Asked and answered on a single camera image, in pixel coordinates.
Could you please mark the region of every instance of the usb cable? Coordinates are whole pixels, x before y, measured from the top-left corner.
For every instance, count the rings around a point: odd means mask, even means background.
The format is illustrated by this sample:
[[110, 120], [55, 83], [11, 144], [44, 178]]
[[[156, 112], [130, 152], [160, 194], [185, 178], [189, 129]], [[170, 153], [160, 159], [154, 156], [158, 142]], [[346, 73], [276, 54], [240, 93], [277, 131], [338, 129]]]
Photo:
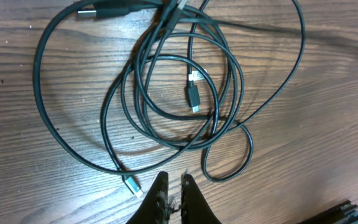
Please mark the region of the usb cable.
[[[108, 174], [121, 175], [122, 181], [124, 184], [131, 190], [133, 194], [137, 197], [142, 195], [142, 190], [140, 185], [136, 182], [134, 175], [140, 174], [143, 172], [156, 169], [176, 157], [183, 154], [185, 151], [195, 151], [202, 150], [203, 155], [201, 158], [201, 168], [205, 177], [213, 182], [224, 182], [232, 178], [237, 177], [241, 174], [242, 171], [249, 165], [252, 152], [254, 150], [254, 143], [252, 141], [252, 136], [249, 130], [246, 128], [246, 123], [254, 118], [259, 112], [263, 110], [286, 86], [291, 77], [296, 72], [300, 61], [302, 59], [303, 51], [305, 49], [306, 41], [306, 31], [305, 31], [305, 22], [303, 20], [302, 11], [297, 0], [292, 0], [298, 17], [300, 19], [300, 35], [301, 35], [301, 44], [298, 57], [296, 59], [295, 65], [288, 74], [287, 78], [280, 85], [278, 90], [265, 102], [263, 103], [256, 111], [254, 111], [249, 117], [241, 120], [237, 117], [240, 105], [244, 98], [244, 91], [246, 89], [244, 82], [244, 74], [242, 72], [239, 62], [236, 60], [235, 56], [230, 52], [226, 38], [219, 28], [219, 25], [233, 26], [237, 28], [249, 28], [249, 26], [244, 26], [241, 24], [235, 24], [231, 22], [218, 21], [210, 18], [205, 14], [204, 8], [206, 7], [208, 0], [204, 0], [199, 9], [191, 7], [186, 4], [187, 0], [81, 0], [75, 2], [74, 4], [68, 6], [61, 12], [59, 12], [45, 28], [37, 46], [34, 57], [34, 66], [33, 66], [33, 89], [35, 102], [37, 104], [38, 111], [41, 118], [43, 119], [46, 127], [51, 132], [52, 136], [59, 142], [60, 145], [73, 156], [76, 160], [83, 163], [84, 165], [93, 168], [95, 170], [105, 172]], [[41, 83], [40, 83], [40, 67], [42, 61], [42, 54], [45, 50], [46, 43], [56, 28], [56, 26], [65, 18], [70, 16], [73, 13], [77, 12], [79, 19], [107, 19], [111, 17], [124, 16], [130, 12], [139, 11], [143, 9], [158, 9], [160, 11], [160, 17], [157, 22], [153, 23], [145, 34], [143, 38], [139, 40], [139, 48], [134, 52], [130, 57], [126, 66], [124, 67], [122, 73], [120, 73], [116, 80], [112, 83], [110, 89], [106, 93], [106, 97], [102, 104], [101, 114], [100, 114], [100, 123], [102, 137], [104, 145], [110, 155], [110, 158], [113, 164], [116, 166], [116, 169], [107, 169], [96, 165], [84, 157], [79, 155], [74, 149], [72, 149], [68, 143], [59, 135], [55, 127], [53, 126], [48, 114], [45, 110], [45, 105], [42, 99], [41, 92]], [[178, 23], [192, 24], [191, 30], [189, 32], [175, 32], [175, 26]], [[203, 29], [206, 35], [196, 33], [196, 27]], [[268, 29], [258, 29], [260, 31], [275, 32], [274, 30]], [[181, 55], [172, 55], [172, 54], [161, 54], [161, 49], [168, 38], [172, 37], [188, 37], [188, 55], [183, 57]], [[205, 40], [217, 47], [219, 47], [227, 58], [227, 72], [226, 78], [223, 80], [224, 86], [221, 94], [218, 93], [216, 85], [209, 77], [207, 71], [198, 63], [192, 59], [193, 51], [193, 39], [202, 39]], [[152, 46], [157, 44], [157, 49], [152, 54]], [[160, 109], [148, 96], [147, 91], [149, 89], [150, 79], [153, 74], [155, 64], [158, 60], [174, 60], [177, 62], [182, 62], [188, 66], [188, 80], [186, 84], [185, 95], [188, 99], [188, 104], [191, 107], [192, 111], [195, 113], [199, 110], [200, 106], [200, 95], [198, 92], [198, 87], [195, 85], [195, 82], [202, 79], [202, 82], [208, 84], [209, 89], [211, 90], [213, 96], [213, 107], [210, 109], [209, 114], [193, 114], [191, 116], [179, 116], [175, 114], [167, 113], [166, 111]], [[134, 75], [135, 77], [135, 111], [139, 118], [140, 125], [138, 125], [130, 116], [126, 102], [125, 102], [125, 84], [129, 75]], [[226, 95], [232, 85], [232, 98], [229, 114], [222, 116], [219, 114], [222, 104], [227, 100]], [[167, 157], [166, 159], [153, 164], [151, 166], [143, 167], [137, 170], [127, 170], [124, 165], [120, 162], [116, 153], [113, 150], [113, 146], [110, 142], [106, 119], [108, 108], [111, 102], [111, 99], [119, 90], [121, 95], [122, 108], [124, 114], [131, 125], [144, 136], [153, 139], [157, 143], [169, 147], [173, 150], [176, 150], [176, 153]], [[150, 124], [149, 116], [147, 110], [153, 110], [158, 115], [172, 119], [176, 121], [195, 121], [203, 120], [204, 125], [195, 133], [191, 138], [184, 138], [181, 140], [171, 140], [164, 139]], [[208, 159], [208, 154], [211, 149], [211, 146], [221, 139], [225, 134], [230, 133], [233, 130], [241, 128], [248, 140], [248, 148], [246, 151], [245, 161], [237, 167], [236, 170], [231, 173], [224, 175], [222, 177], [213, 177], [211, 176], [206, 168], [206, 161]]]

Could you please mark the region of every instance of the cable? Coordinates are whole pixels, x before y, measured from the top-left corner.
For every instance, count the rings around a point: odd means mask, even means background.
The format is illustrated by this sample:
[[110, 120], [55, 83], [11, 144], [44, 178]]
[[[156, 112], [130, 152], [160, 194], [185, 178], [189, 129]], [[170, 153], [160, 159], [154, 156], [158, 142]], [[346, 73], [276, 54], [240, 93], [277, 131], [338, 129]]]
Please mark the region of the cable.
[[[200, 149], [203, 150], [202, 161], [201, 161], [203, 174], [206, 176], [207, 179], [213, 182], [224, 182], [226, 180], [232, 179], [238, 176], [248, 166], [254, 150], [254, 143], [252, 141], [252, 136], [248, 131], [248, 129], [246, 128], [245, 124], [250, 119], [252, 119], [255, 115], [257, 115], [260, 111], [262, 111], [262, 109], [265, 106], [267, 106], [284, 89], [285, 85], [288, 83], [288, 81], [291, 79], [291, 77], [297, 70], [303, 56], [303, 51], [305, 49], [305, 41], [306, 41], [305, 22], [303, 20], [301, 7], [298, 1], [292, 0], [292, 3], [294, 4], [296, 11], [298, 13], [298, 17], [300, 19], [300, 28], [301, 28], [300, 51], [298, 54], [298, 58], [295, 62], [295, 65], [292, 68], [289, 75], [287, 76], [287, 78], [285, 79], [285, 81], [281, 84], [280, 88], [278, 88], [278, 90], [262, 106], [260, 106], [245, 120], [238, 121], [236, 117], [240, 110], [240, 105], [244, 98], [244, 91], [245, 91], [244, 74], [235, 56], [233, 56], [233, 54], [230, 52], [224, 34], [219, 28], [219, 24], [226, 25], [226, 26], [242, 27], [242, 28], [249, 28], [249, 27], [240, 24], [233, 24], [230, 22], [217, 21], [210, 18], [207, 14], [203, 12], [207, 3], [208, 0], [204, 0], [201, 7], [197, 9], [195, 7], [185, 5], [186, 0], [181, 0], [179, 3], [177, 3], [177, 0], [171, 0], [168, 3], [163, 3], [161, 0], [119, 0], [119, 1], [82, 0], [82, 1], [75, 2], [71, 6], [66, 7], [50, 21], [50, 23], [45, 28], [40, 38], [34, 57], [33, 88], [34, 88], [35, 102], [37, 104], [39, 113], [46, 127], [51, 132], [52, 136], [59, 142], [59, 144], [62, 145], [62, 147], [71, 156], [73, 156], [76, 160], [80, 161], [84, 165], [96, 169], [98, 171], [106, 172], [108, 174], [122, 175], [122, 179], [126, 183], [126, 185], [129, 186], [130, 188], [131, 187], [135, 188], [135, 190], [131, 189], [132, 192], [134, 192], [135, 194], [136, 194], [136, 188], [140, 190], [140, 187], [137, 184], [133, 184], [134, 181], [132, 179], [133, 175], [158, 168], [170, 162], [174, 158], [178, 157], [180, 154], [182, 154], [185, 151], [195, 151]], [[81, 11], [84, 7], [89, 6], [91, 4], [94, 5], [96, 9], [95, 11], [89, 11], [90, 14], [88, 14], [87, 11]], [[149, 9], [149, 8], [157, 8], [161, 10], [160, 19], [158, 22], [152, 24], [152, 26], [145, 32], [144, 38], [140, 40], [139, 49], [137, 49], [136, 53], [130, 57], [122, 73], [119, 74], [119, 76], [111, 85], [110, 89], [106, 94], [106, 97], [104, 99], [101, 108], [100, 120], [101, 120], [101, 131], [102, 131], [104, 145], [106, 146], [106, 149], [114, 165], [117, 167], [116, 170], [107, 169], [98, 166], [96, 164], [93, 164], [92, 162], [86, 160], [84, 157], [80, 156], [77, 152], [74, 151], [74, 149], [72, 149], [63, 140], [63, 138], [56, 131], [55, 127], [53, 127], [53, 124], [49, 119], [47, 112], [45, 110], [44, 102], [42, 99], [41, 87], [40, 87], [40, 66], [42, 61], [42, 54], [44, 52], [45, 45], [50, 37], [50, 34], [53, 32], [53, 30], [62, 20], [64, 20], [72, 13], [81, 11], [81, 16], [83, 17], [96, 16], [98, 18], [107, 18], [107, 17], [114, 17], [114, 16], [122, 16], [132, 11], [139, 11], [142, 9]], [[192, 28], [189, 32], [172, 33], [177, 23], [190, 23], [192, 24]], [[203, 29], [209, 36], [197, 34], [195, 32], [197, 26]], [[165, 41], [168, 38], [174, 38], [174, 37], [189, 37], [187, 57], [160, 53]], [[220, 95], [218, 94], [216, 87], [212, 79], [207, 74], [207, 72], [199, 64], [197, 64], [195, 61], [192, 60], [194, 38], [206, 40], [209, 43], [219, 47], [227, 57], [227, 76], [225, 79], [223, 92]], [[154, 43], [157, 43], [158, 47], [155, 53], [151, 55], [150, 54], [151, 48]], [[174, 60], [178, 62], [183, 62], [187, 64], [189, 74], [192, 72], [192, 69], [195, 68], [197, 72], [200, 75], [202, 75], [206, 83], [209, 85], [214, 100], [214, 108], [213, 110], [211, 110], [211, 114], [209, 115], [194, 114], [192, 116], [178, 116], [178, 115], [170, 114], [165, 112], [164, 110], [161, 110], [149, 98], [147, 94], [147, 90], [149, 88], [149, 83], [154, 70], [154, 66], [158, 60]], [[148, 70], [145, 69], [146, 63], [150, 64]], [[139, 118], [140, 126], [138, 126], [135, 123], [135, 121], [131, 118], [125, 101], [125, 83], [128, 75], [130, 75], [131, 73], [134, 74], [136, 80], [135, 95], [134, 95], [135, 111]], [[143, 73], [146, 73], [144, 84], [142, 83]], [[223, 117], [219, 115], [219, 110], [224, 100], [226, 100], [226, 95], [229, 91], [230, 84], [232, 84], [233, 86], [233, 97], [231, 99], [232, 103], [231, 103], [229, 114]], [[188, 80], [187, 86], [188, 89], [193, 88], [194, 87], [193, 81]], [[148, 167], [144, 167], [138, 170], [125, 169], [125, 167], [119, 162], [119, 159], [112, 148], [108, 136], [107, 127], [106, 127], [108, 108], [112, 97], [114, 96], [114, 94], [116, 93], [119, 87], [121, 87], [120, 94], [121, 94], [122, 108], [124, 110], [125, 116], [129, 120], [131, 125], [144, 136], [153, 139], [154, 141], [156, 141], [157, 143], [163, 146], [167, 146], [174, 150], [177, 150], [176, 153], [158, 162], [157, 164]], [[196, 97], [198, 96], [198, 91], [195, 92], [191, 90], [190, 92], [191, 93], [188, 94], [195, 94], [194, 96]], [[150, 109], [152, 109], [158, 115], [163, 116], [164, 118], [177, 120], [177, 121], [204, 120], [205, 123], [202, 126], [202, 128], [195, 134], [195, 136], [191, 139], [182, 139], [179, 141], [164, 139], [163, 137], [159, 136], [155, 132], [154, 128], [150, 123], [148, 112], [147, 112], [147, 110]], [[220, 128], [218, 128], [219, 121], [223, 122], [223, 125]], [[243, 132], [245, 132], [247, 136], [247, 140], [249, 142], [249, 148], [246, 149], [247, 156], [245, 161], [240, 167], [238, 167], [234, 172], [230, 173], [229, 175], [225, 175], [224, 177], [210, 176], [206, 169], [206, 161], [208, 159], [208, 154], [209, 154], [209, 150], [211, 149], [211, 146], [216, 141], [218, 141], [221, 137], [223, 137], [225, 134], [238, 128], [241, 128]], [[208, 137], [202, 137], [203, 134], [205, 133], [208, 133]]]

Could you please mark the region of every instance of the black cable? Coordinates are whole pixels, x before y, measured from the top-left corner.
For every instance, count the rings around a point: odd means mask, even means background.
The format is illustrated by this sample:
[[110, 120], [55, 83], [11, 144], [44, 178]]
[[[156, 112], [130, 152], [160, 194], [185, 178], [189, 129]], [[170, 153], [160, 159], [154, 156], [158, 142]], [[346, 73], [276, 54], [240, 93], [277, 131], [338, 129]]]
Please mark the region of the black cable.
[[[224, 22], [224, 21], [216, 21], [211, 19], [208, 15], [206, 15], [203, 12], [203, 9], [206, 7], [208, 0], [204, 0], [204, 3], [201, 5], [200, 9], [191, 7], [191, 6], [185, 6], [183, 9], [180, 8], [180, 3], [177, 6], [177, 2], [175, 0], [170, 1], [168, 4], [164, 4], [161, 0], [131, 0], [126, 1], [125, 4], [120, 4], [120, 7], [123, 7], [123, 10], [125, 10], [125, 14], [129, 13], [130, 11], [137, 11], [141, 9], [146, 8], [158, 8], [162, 10], [160, 20], [158, 23], [153, 24], [150, 29], [148, 29], [144, 35], [144, 38], [140, 41], [140, 47], [137, 50], [137, 52], [129, 59], [127, 62], [127, 65], [124, 67], [123, 72], [119, 74], [119, 76], [116, 78], [116, 80], [111, 85], [110, 89], [108, 90], [106, 97], [104, 99], [104, 103], [102, 105], [101, 109], [101, 130], [102, 130], [102, 136], [103, 141], [106, 146], [106, 149], [117, 167], [117, 170], [107, 169], [101, 166], [98, 166], [96, 164], [93, 164], [92, 162], [86, 160], [84, 157], [81, 157], [78, 153], [76, 153], [59, 135], [59, 133], [56, 131], [56, 129], [53, 127], [53, 124], [51, 120], [49, 119], [47, 112], [45, 110], [44, 102], [42, 99], [42, 93], [41, 93], [41, 87], [40, 87], [40, 66], [41, 66], [41, 60], [42, 60], [42, 54], [45, 49], [45, 45], [50, 37], [50, 34], [52, 31], [56, 28], [56, 26], [64, 20], [66, 17], [68, 17], [70, 14], [81, 10], [83, 7], [88, 6], [90, 4], [100, 4], [103, 2], [107, 2], [108, 0], [82, 0], [79, 2], [76, 2], [72, 4], [71, 6], [68, 6], [61, 12], [59, 12], [48, 24], [48, 26], [45, 28], [37, 50], [35, 52], [35, 58], [34, 58], [34, 67], [33, 67], [33, 88], [34, 88], [34, 95], [35, 95], [35, 102], [37, 104], [39, 113], [41, 115], [41, 118], [43, 119], [45, 125], [48, 127], [49, 131], [51, 132], [52, 136], [59, 142], [59, 144], [62, 145], [62, 147], [76, 160], [82, 162], [83, 164], [87, 165], [90, 168], [106, 172], [109, 174], [116, 174], [116, 175], [134, 175], [139, 174], [142, 172], [147, 172], [149, 170], [155, 169], [160, 167], [161, 165], [164, 165], [168, 162], [170, 162], [172, 159], [178, 157], [180, 154], [182, 154], [185, 151], [194, 151], [203, 149], [203, 157], [202, 157], [202, 170], [204, 175], [211, 181], [214, 182], [222, 182], [225, 180], [229, 180], [237, 175], [239, 175], [249, 164], [250, 159], [252, 157], [252, 152], [254, 150], [254, 144], [252, 141], [252, 137], [250, 135], [250, 132], [245, 127], [246, 122], [248, 122], [250, 119], [252, 119], [257, 113], [259, 113], [268, 103], [270, 103], [285, 87], [285, 85], [288, 83], [288, 81], [291, 79], [295, 71], [297, 70], [303, 51], [305, 49], [305, 40], [306, 40], [306, 33], [305, 33], [305, 22], [303, 20], [302, 11], [300, 8], [300, 5], [297, 0], [292, 0], [293, 4], [295, 5], [295, 8], [298, 12], [298, 16], [300, 19], [300, 28], [301, 28], [301, 46], [300, 46], [300, 52], [298, 55], [298, 58], [295, 62], [294, 67], [292, 68], [290, 74], [287, 76], [285, 81], [282, 83], [280, 88], [261, 106], [259, 107], [255, 112], [253, 112], [247, 119], [243, 121], [236, 120], [236, 116], [240, 110], [240, 105], [244, 97], [244, 90], [245, 90], [245, 83], [244, 83], [244, 75], [241, 70], [241, 66], [239, 65], [236, 58], [233, 56], [233, 54], [229, 50], [229, 46], [227, 44], [227, 41], [224, 37], [224, 34], [220, 30], [218, 24], [223, 24], [227, 26], [237, 26], [237, 27], [243, 27], [248, 28], [247, 26], [242, 26], [240, 24], [233, 24], [230, 22]], [[103, 11], [103, 17], [110, 17], [115, 16], [114, 13], [118, 14], [124, 14], [121, 11], [121, 8], [119, 9], [119, 12], [117, 12], [117, 9], [114, 9], [113, 11], [110, 11], [109, 9], [105, 9]], [[172, 33], [172, 30], [175, 28], [175, 25], [177, 22], [181, 23], [191, 23], [192, 28], [189, 33]], [[195, 33], [196, 26], [199, 26], [201, 29], [203, 29], [210, 37], [206, 35], [201, 35]], [[174, 38], [174, 37], [189, 37], [189, 43], [188, 43], [188, 57], [182, 57], [179, 55], [166, 55], [166, 54], [160, 54], [160, 51], [162, 49], [162, 46], [167, 38]], [[218, 92], [216, 90], [216, 87], [212, 81], [212, 79], [209, 77], [209, 75], [203, 70], [203, 68], [198, 65], [196, 62], [192, 60], [192, 50], [193, 50], [193, 39], [199, 38], [208, 41], [209, 43], [219, 47], [227, 57], [227, 77], [225, 79], [224, 89], [221, 95], [218, 95]], [[154, 43], [158, 43], [157, 50], [155, 51], [154, 55], [150, 55], [151, 47]], [[205, 81], [209, 85], [211, 89], [211, 93], [214, 100], [214, 108], [211, 110], [211, 114], [209, 115], [193, 115], [193, 116], [178, 116], [174, 114], [167, 113], [163, 110], [161, 110], [155, 103], [149, 98], [147, 95], [147, 90], [150, 83], [150, 78], [152, 76], [152, 72], [154, 69], [154, 65], [156, 61], [158, 60], [174, 60], [186, 63], [188, 66], [188, 71], [191, 72], [192, 68], [197, 69], [200, 74], [205, 78]], [[145, 64], [150, 63], [150, 67], [148, 70], [144, 70]], [[140, 121], [140, 126], [138, 126], [135, 121], [131, 118], [127, 105], [125, 102], [125, 83], [126, 79], [129, 74], [134, 73], [135, 80], [136, 80], [136, 86], [135, 86], [135, 110], [136, 114]], [[142, 83], [142, 74], [146, 74], [145, 83]], [[238, 78], [240, 78], [240, 90], [238, 90]], [[226, 117], [222, 117], [219, 115], [219, 109], [226, 100], [226, 94], [229, 91], [230, 84], [233, 85], [233, 97], [232, 97], [232, 104], [230, 107], [229, 115]], [[117, 155], [115, 154], [111, 142], [108, 137], [107, 127], [106, 127], [106, 118], [107, 118], [107, 112], [109, 108], [109, 104], [111, 102], [112, 97], [114, 96], [116, 90], [118, 87], [121, 87], [121, 103], [122, 108], [124, 110], [124, 113], [131, 123], [133, 127], [138, 130], [140, 133], [142, 133], [144, 136], [147, 136], [150, 139], [153, 139], [154, 141], [158, 142], [159, 144], [163, 146], [170, 147], [172, 149], [177, 150], [174, 155], [171, 155], [170, 157], [164, 159], [161, 162], [158, 162], [157, 164], [154, 164], [152, 166], [148, 166], [145, 168], [141, 168], [138, 170], [125, 170], [124, 166], [119, 162], [119, 159]], [[154, 112], [159, 114], [160, 116], [163, 116], [164, 118], [173, 119], [173, 120], [179, 120], [179, 121], [191, 121], [191, 120], [205, 120], [205, 124], [203, 127], [195, 134], [195, 136], [191, 139], [182, 139], [179, 141], [174, 141], [171, 139], [164, 139], [163, 137], [159, 136], [154, 128], [152, 127], [147, 110], [152, 109]], [[223, 125], [218, 128], [218, 121], [223, 121]], [[227, 134], [230, 131], [233, 131], [237, 128], [241, 128], [248, 139], [249, 142], [249, 148], [247, 150], [247, 157], [244, 161], [244, 163], [234, 172], [232, 172], [229, 175], [226, 175], [224, 177], [211, 177], [208, 174], [208, 171], [206, 170], [206, 161], [208, 158], [209, 150], [211, 149], [211, 146], [218, 141], [222, 136]], [[201, 137], [203, 134], [209, 133], [208, 137]]]

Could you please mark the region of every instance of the wooden surface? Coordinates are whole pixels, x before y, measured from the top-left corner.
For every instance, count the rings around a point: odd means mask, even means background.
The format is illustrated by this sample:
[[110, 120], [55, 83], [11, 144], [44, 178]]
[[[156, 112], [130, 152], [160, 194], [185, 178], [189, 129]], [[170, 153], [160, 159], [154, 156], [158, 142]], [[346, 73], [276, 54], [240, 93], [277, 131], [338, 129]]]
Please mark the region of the wooden surface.
[[[72, 159], [40, 119], [32, 93], [35, 47], [49, 20], [73, 0], [0, 0], [0, 223], [125, 223], [138, 208], [118, 176], [102, 174]], [[199, 6], [200, 0], [190, 1]], [[170, 195], [180, 203], [180, 175], [192, 174], [223, 223], [296, 223], [345, 199], [358, 204], [358, 1], [301, 0], [308, 40], [305, 56], [282, 94], [248, 127], [255, 139], [251, 165], [238, 178], [215, 184], [200, 170], [200, 152], [137, 175], [148, 191], [161, 170], [169, 172]], [[212, 0], [217, 19], [299, 29], [289, 0]], [[81, 155], [112, 167], [99, 130], [105, 92], [121, 71], [153, 11], [106, 21], [63, 22], [52, 34], [42, 64], [45, 105], [61, 135]], [[247, 82], [240, 112], [245, 118], [279, 86], [293, 65], [299, 35], [223, 28]], [[172, 39], [164, 52], [186, 52], [186, 39]], [[195, 60], [220, 85], [222, 53], [202, 41]], [[186, 70], [158, 63], [150, 96], [163, 109], [190, 113]], [[132, 82], [127, 87], [132, 102]], [[209, 92], [199, 84], [202, 113]], [[166, 136], [185, 137], [200, 125], [174, 123], [150, 113]], [[141, 136], [127, 122], [118, 97], [111, 105], [112, 144], [131, 169], [173, 152]], [[247, 146], [240, 132], [212, 149], [212, 174], [231, 170]], [[180, 214], [171, 223], [180, 223]]]

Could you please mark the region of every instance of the wooden table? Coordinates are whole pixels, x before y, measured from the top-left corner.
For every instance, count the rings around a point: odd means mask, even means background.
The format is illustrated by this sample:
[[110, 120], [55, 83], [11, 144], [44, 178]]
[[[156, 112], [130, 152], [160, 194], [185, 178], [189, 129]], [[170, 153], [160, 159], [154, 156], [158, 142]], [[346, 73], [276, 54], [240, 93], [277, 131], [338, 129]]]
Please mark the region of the wooden table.
[[[89, 169], [71, 158], [47, 131], [32, 91], [32, 61], [49, 20], [73, 0], [0, 0], [0, 223], [125, 223], [138, 208], [121, 177]], [[200, 0], [189, 4], [199, 6]], [[223, 223], [296, 223], [345, 199], [358, 204], [358, 1], [301, 0], [308, 40], [299, 70], [266, 109], [248, 124], [255, 140], [251, 165], [223, 184], [206, 180], [201, 152], [186, 152], [152, 172], [137, 175], [148, 191], [157, 173], [169, 172], [169, 194], [180, 203], [180, 176], [193, 175]], [[253, 26], [299, 29], [289, 0], [213, 0], [213, 18]], [[107, 167], [99, 110], [153, 11], [105, 21], [63, 22], [52, 34], [42, 64], [42, 91], [59, 133], [87, 159]], [[278, 88], [296, 59], [299, 35], [223, 27], [242, 65], [247, 92], [239, 118], [251, 114]], [[164, 52], [185, 55], [186, 39], [168, 41]], [[219, 86], [223, 55], [197, 41], [195, 60]], [[150, 97], [161, 108], [191, 114], [185, 100], [186, 68], [158, 63]], [[210, 103], [200, 83], [201, 113]], [[132, 106], [132, 82], [127, 85]], [[185, 137], [201, 125], [150, 113], [168, 137]], [[113, 99], [108, 129], [114, 149], [130, 169], [160, 161], [173, 151], [139, 134]], [[247, 146], [240, 131], [212, 149], [208, 169], [224, 173]], [[180, 214], [171, 223], [180, 223]]]

